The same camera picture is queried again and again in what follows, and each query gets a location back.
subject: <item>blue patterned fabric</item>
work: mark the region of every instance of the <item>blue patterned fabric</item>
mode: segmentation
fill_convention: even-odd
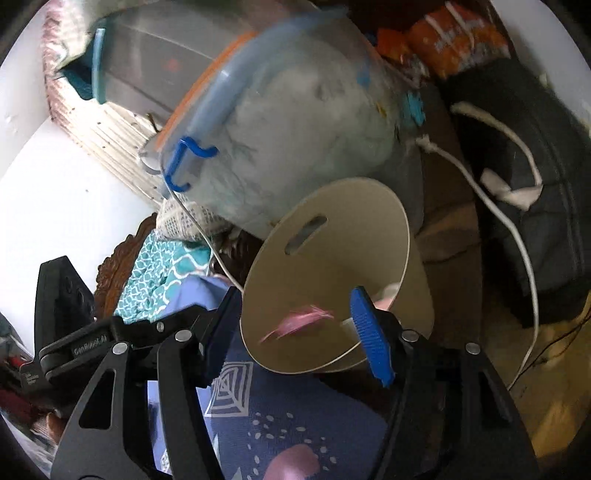
[[[135,260],[115,315],[125,323],[157,320],[190,275],[207,275],[211,250],[206,245],[195,248],[182,242],[158,242],[151,232]]]

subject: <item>blue blanket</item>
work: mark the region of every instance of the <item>blue blanket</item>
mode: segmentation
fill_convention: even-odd
[[[115,315],[125,323],[157,320],[176,296],[182,279],[207,275],[210,258],[207,245],[191,248],[178,241],[158,242],[151,232],[135,260]]]

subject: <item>orange packaging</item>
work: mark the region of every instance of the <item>orange packaging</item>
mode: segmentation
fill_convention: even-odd
[[[442,79],[509,57],[509,45],[494,25],[452,2],[425,15],[405,38],[412,51]]]
[[[414,86],[419,87],[421,81],[429,77],[428,68],[408,46],[403,33],[379,28],[376,50],[382,57],[392,60]]]
[[[408,46],[403,33],[389,28],[378,29],[378,53],[382,57],[389,58],[403,65],[407,58],[413,56],[413,51]]]

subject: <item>black bag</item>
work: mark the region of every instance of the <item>black bag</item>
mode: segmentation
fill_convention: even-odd
[[[495,203],[517,226],[529,252],[540,302],[540,322],[574,319],[591,289],[591,141],[589,133],[540,82],[513,59],[499,59],[441,85],[451,106],[469,102],[510,127],[529,147],[543,189],[527,211]],[[476,179],[484,168],[511,189],[533,186],[522,150],[505,134],[455,115],[466,160]],[[504,225],[480,205],[485,264],[513,313],[532,324],[531,291],[517,245]]]

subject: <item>white cord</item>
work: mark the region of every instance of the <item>white cord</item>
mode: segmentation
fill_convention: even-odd
[[[525,155],[525,158],[527,158],[527,161],[530,164],[531,174],[534,176],[534,184],[537,187],[543,184],[542,175],[538,169],[538,165],[535,164],[535,159],[530,148],[511,128],[509,128],[503,122],[497,120],[489,112],[468,102],[454,103],[449,108],[449,110],[451,113],[455,113],[456,115],[464,115],[469,118],[473,118],[474,120],[478,120],[479,122],[482,122],[489,127],[495,128],[502,134],[509,137],[511,141],[520,148],[520,150]]]
[[[166,185],[166,188],[168,189],[168,191],[170,192],[170,194],[172,195],[174,200],[176,200],[178,205],[183,209],[183,211],[187,214],[187,216],[195,224],[197,231],[201,234],[201,236],[203,237],[203,239],[207,243],[207,246],[209,246],[209,248],[212,250],[213,256],[216,257],[216,260],[220,264],[220,267],[222,267],[223,272],[226,274],[228,279],[230,279],[230,281],[234,284],[234,286],[238,290],[240,290],[240,293],[244,293],[244,288],[242,287],[242,285],[240,285],[238,283],[238,281],[229,272],[228,268],[226,267],[226,264],[222,260],[222,257],[220,257],[220,254],[217,253],[217,249],[213,246],[211,240],[207,237],[207,235],[205,234],[205,232],[201,228],[201,225],[199,225],[199,222],[197,221],[197,219],[193,216],[193,214],[191,212],[189,212],[189,209],[187,207],[185,207],[184,203],[181,202],[181,199],[178,198],[176,192],[174,192],[166,183],[166,180],[164,179],[164,157],[160,157],[160,173],[162,174],[162,178],[163,178],[164,184]]]
[[[540,331],[540,308],[538,305],[538,290],[535,285],[534,269],[531,265],[530,256],[527,252],[527,249],[525,247],[523,239],[521,238],[521,235],[519,234],[519,230],[517,229],[515,224],[513,222],[511,222],[511,220],[507,217],[507,215],[505,215],[503,212],[501,212],[501,210],[499,210],[499,207],[497,207],[494,204],[494,202],[488,197],[488,195],[480,188],[480,186],[476,183],[476,181],[474,180],[472,175],[470,175],[470,173],[468,172],[466,167],[462,164],[462,162],[460,162],[456,157],[454,157],[450,153],[439,148],[439,146],[437,144],[431,142],[428,135],[424,135],[423,137],[417,138],[416,143],[425,152],[436,153],[436,154],[440,155],[441,157],[445,158],[447,161],[449,161],[450,163],[455,165],[456,168],[458,170],[460,170],[460,172],[462,172],[462,175],[464,175],[464,178],[470,184],[470,187],[472,187],[472,190],[474,190],[474,192],[478,195],[480,200],[482,200],[484,202],[486,207],[493,213],[493,215],[495,215],[499,219],[499,221],[503,225],[505,225],[507,227],[507,229],[511,232],[511,235],[513,235],[513,238],[515,239],[515,243],[517,244],[517,247],[519,248],[519,252],[521,253],[521,256],[523,258],[525,270],[526,270],[527,276],[530,280],[531,304],[532,304],[532,308],[534,311],[534,337],[532,339],[530,347],[527,350],[527,353],[523,357],[523,361],[521,362],[521,366],[519,367],[519,370],[517,371],[517,375],[513,379],[513,382],[511,382],[509,384],[508,389],[510,390],[513,387],[513,385],[515,384],[515,382],[517,381],[517,379],[519,378],[519,374],[521,373],[521,371],[525,368],[525,364],[529,360],[531,352],[534,350],[535,344],[538,341],[538,333]]]

